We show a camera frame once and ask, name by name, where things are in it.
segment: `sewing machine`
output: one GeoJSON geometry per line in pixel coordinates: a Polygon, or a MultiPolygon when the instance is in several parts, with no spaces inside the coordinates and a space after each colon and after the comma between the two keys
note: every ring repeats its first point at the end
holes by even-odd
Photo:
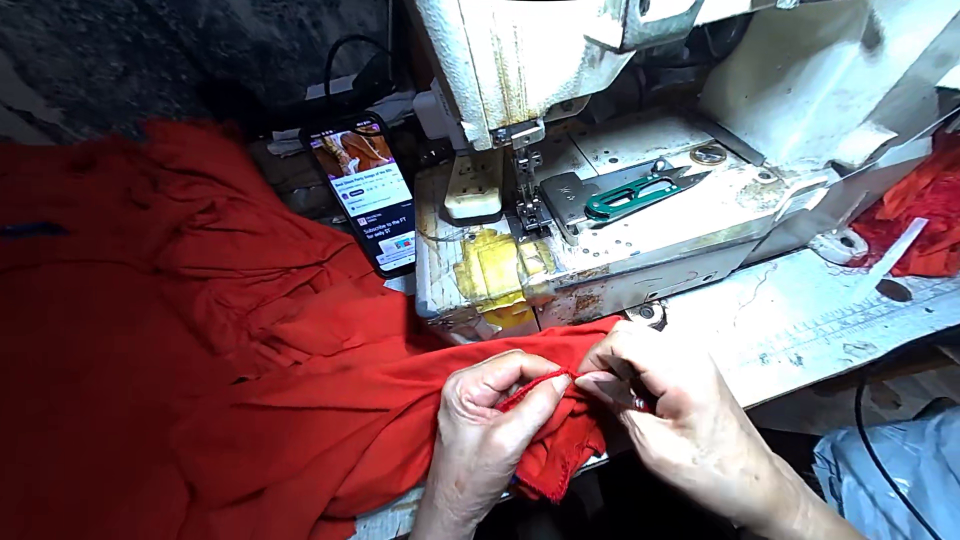
{"type": "Polygon", "coordinates": [[[457,341],[653,313],[811,240],[855,257],[845,225],[956,105],[957,1],[409,3],[468,147],[415,192],[418,313],[457,341]],[[632,59],[736,16],[699,99],[574,119],[632,59]]]}

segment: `black cable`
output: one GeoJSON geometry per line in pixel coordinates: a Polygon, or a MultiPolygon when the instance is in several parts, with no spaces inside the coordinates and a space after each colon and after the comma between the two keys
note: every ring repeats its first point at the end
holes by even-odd
{"type": "Polygon", "coordinates": [[[870,459],[874,461],[874,465],[880,471],[880,474],[883,475],[883,479],[887,480],[887,483],[890,484],[890,487],[893,488],[894,493],[897,494],[897,497],[900,497],[900,500],[903,501],[903,504],[906,506],[907,510],[910,510],[910,513],[913,514],[917,521],[920,522],[920,525],[924,526],[926,532],[929,533],[930,537],[933,540],[943,540],[933,527],[926,522],[924,516],[917,510],[916,507],[906,498],[906,495],[903,495],[903,492],[900,491],[900,488],[897,486],[897,483],[890,477],[890,473],[883,468],[883,464],[880,463],[880,458],[876,456],[874,452],[874,445],[870,444],[870,439],[867,438],[867,430],[863,427],[863,390],[867,387],[867,378],[873,372],[874,368],[882,362],[878,362],[873,366],[866,368],[863,373],[863,379],[860,380],[860,384],[856,387],[856,397],[853,400],[853,416],[856,418],[856,430],[860,432],[860,439],[863,441],[863,446],[867,449],[867,454],[870,455],[870,459]]]}
{"type": "Polygon", "coordinates": [[[326,93],[326,99],[328,102],[329,100],[333,99],[333,96],[330,94],[330,71],[333,69],[333,59],[336,58],[337,51],[340,50],[340,47],[351,41],[365,41],[371,45],[374,45],[384,53],[387,53],[387,56],[389,56],[391,59],[393,58],[393,55],[390,54],[390,51],[381,45],[379,41],[373,39],[372,37],[363,36],[362,34],[350,34],[349,36],[343,36],[334,41],[333,45],[330,46],[330,51],[326,53],[326,66],[324,73],[324,92],[326,93]]]}

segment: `dark wall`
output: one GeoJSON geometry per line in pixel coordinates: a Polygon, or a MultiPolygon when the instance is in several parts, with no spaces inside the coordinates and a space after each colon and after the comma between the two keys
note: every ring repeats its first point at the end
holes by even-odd
{"type": "MultiPolygon", "coordinates": [[[[0,0],[0,137],[135,135],[138,118],[207,115],[193,90],[207,76],[237,79],[268,106],[302,99],[338,37],[386,42],[387,10],[388,0],[0,0]]],[[[372,52],[345,46],[332,77],[372,52]]]]}

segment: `red cloth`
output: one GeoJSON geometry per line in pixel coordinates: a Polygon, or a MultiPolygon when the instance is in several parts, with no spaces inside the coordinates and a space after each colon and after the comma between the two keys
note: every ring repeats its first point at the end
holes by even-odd
{"type": "MultiPolygon", "coordinates": [[[[606,325],[603,332],[610,331],[606,325]]],[[[508,411],[520,403],[534,386],[547,379],[560,375],[568,375],[572,380],[581,374],[569,369],[562,369],[549,375],[544,375],[525,384],[514,395],[497,404],[496,409],[508,411]]],[[[572,387],[564,394],[575,397],[575,400],[564,400],[561,403],[560,414],[555,413],[550,420],[534,436],[534,445],[520,457],[516,467],[516,477],[520,480],[519,489],[531,499],[544,496],[553,503],[559,503],[570,484],[570,478],[577,472],[593,454],[601,454],[606,450],[603,433],[592,424],[592,420],[577,420],[587,413],[587,400],[583,394],[572,387]],[[576,429],[571,425],[577,422],[576,429]]]]}
{"type": "Polygon", "coordinates": [[[852,266],[873,265],[915,217],[929,220],[894,276],[953,276],[960,269],[960,134],[937,138],[929,158],[851,223],[870,246],[852,266]]]}
{"type": "MultiPolygon", "coordinates": [[[[427,353],[407,299],[242,146],[145,132],[0,144],[0,226],[68,232],[0,238],[2,537],[303,538],[321,514],[344,537],[422,476],[446,374],[512,347],[573,367],[612,324],[427,353]]],[[[573,391],[549,426],[531,485],[602,448],[573,391]]]]}
{"type": "MultiPolygon", "coordinates": [[[[368,320],[370,313],[362,316],[368,320]]],[[[337,318],[314,322],[335,331],[357,324],[337,318]]],[[[608,318],[418,356],[371,355],[361,346],[339,355],[343,367],[335,376],[281,374],[237,384],[176,433],[180,465],[196,487],[195,509],[203,514],[184,537],[209,537],[220,517],[237,514],[238,506],[255,523],[251,538],[305,538],[322,514],[349,518],[388,503],[426,473],[440,389],[452,371],[511,349],[575,368],[614,322],[608,318]],[[257,495],[248,500],[251,494],[257,495]]],[[[558,500],[576,469],[603,451],[586,398],[571,387],[520,460],[517,476],[527,493],[558,500]]],[[[345,530],[341,524],[324,520],[314,537],[337,537],[340,530],[345,530]]]]}

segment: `orange fabric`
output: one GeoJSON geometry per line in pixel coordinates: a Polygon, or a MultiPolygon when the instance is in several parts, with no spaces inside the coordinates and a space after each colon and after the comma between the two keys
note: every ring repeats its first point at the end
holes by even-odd
{"type": "Polygon", "coordinates": [[[929,158],[851,223],[870,246],[868,255],[851,266],[877,262],[916,217],[929,223],[891,274],[956,275],[960,269],[960,134],[938,137],[929,158]]]}
{"type": "MultiPolygon", "coordinates": [[[[241,145],[145,132],[0,144],[0,227],[67,232],[0,237],[2,537],[346,537],[422,477],[447,374],[513,347],[574,367],[612,324],[437,350],[241,145]]],[[[602,449],[573,390],[548,426],[531,486],[602,449]]]]}

